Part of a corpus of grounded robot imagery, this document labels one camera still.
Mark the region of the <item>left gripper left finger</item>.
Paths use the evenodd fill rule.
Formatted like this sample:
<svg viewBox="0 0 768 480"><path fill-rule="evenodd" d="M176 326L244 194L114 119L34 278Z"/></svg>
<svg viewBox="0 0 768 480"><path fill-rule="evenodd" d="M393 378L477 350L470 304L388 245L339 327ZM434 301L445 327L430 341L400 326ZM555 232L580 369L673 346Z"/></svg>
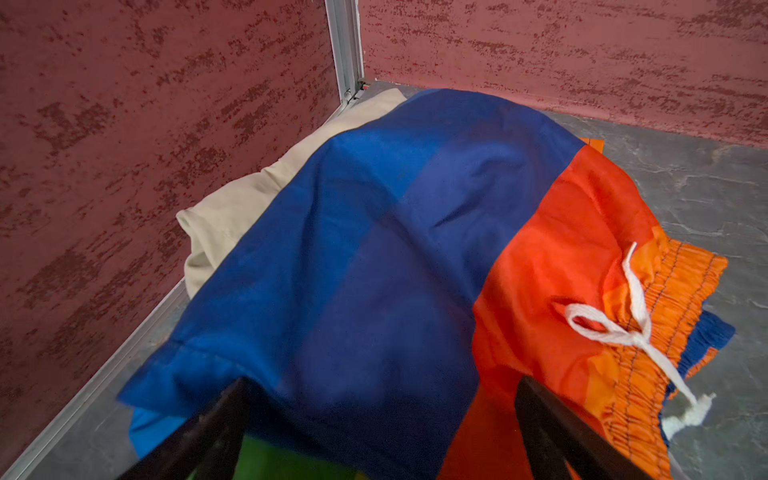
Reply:
<svg viewBox="0 0 768 480"><path fill-rule="evenodd" d="M247 380L236 380L120 478L232 479L249 420L248 393Z"/></svg>

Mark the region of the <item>beige drawstring shorts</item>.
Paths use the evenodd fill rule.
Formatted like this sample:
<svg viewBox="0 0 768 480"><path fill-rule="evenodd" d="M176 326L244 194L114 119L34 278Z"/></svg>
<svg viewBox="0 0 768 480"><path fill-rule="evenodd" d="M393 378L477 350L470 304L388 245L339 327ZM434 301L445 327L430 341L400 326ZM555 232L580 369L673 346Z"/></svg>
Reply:
<svg viewBox="0 0 768 480"><path fill-rule="evenodd" d="M386 90L327 121L274 164L233 180L196 205L179 211L176 219L191 241L191 252L184 263L188 296L195 296L320 146L340 133L384 116L405 101L400 90Z"/></svg>

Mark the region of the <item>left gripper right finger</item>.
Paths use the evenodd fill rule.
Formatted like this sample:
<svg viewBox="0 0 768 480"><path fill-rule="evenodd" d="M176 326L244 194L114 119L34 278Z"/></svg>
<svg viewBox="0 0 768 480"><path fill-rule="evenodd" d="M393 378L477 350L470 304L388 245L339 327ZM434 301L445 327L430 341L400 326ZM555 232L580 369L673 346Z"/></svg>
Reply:
<svg viewBox="0 0 768 480"><path fill-rule="evenodd" d="M518 384L515 413L535 480L649 477L531 377Z"/></svg>

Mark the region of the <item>colourful blue orange shorts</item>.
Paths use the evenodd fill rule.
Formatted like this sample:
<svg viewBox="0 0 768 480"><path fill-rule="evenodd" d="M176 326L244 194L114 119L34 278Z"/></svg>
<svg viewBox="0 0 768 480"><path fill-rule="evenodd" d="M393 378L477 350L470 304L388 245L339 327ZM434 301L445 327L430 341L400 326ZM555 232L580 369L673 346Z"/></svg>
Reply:
<svg viewBox="0 0 768 480"><path fill-rule="evenodd" d="M426 91L309 157L119 400L140 461L246 379L232 479L530 479L531 377L668 479L726 266L547 116Z"/></svg>

